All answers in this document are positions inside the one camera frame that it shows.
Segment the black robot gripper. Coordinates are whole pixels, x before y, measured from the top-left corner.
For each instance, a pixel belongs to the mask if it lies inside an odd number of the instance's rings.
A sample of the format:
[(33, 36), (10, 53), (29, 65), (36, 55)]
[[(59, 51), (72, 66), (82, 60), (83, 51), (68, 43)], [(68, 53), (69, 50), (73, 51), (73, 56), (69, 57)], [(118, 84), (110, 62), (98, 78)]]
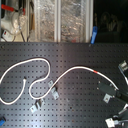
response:
[(101, 83), (101, 82), (98, 83), (98, 88), (102, 92), (104, 92), (106, 94), (109, 94), (112, 97), (128, 104), (128, 95), (123, 93), (122, 91), (116, 90), (112, 86), (109, 86), (109, 85)]

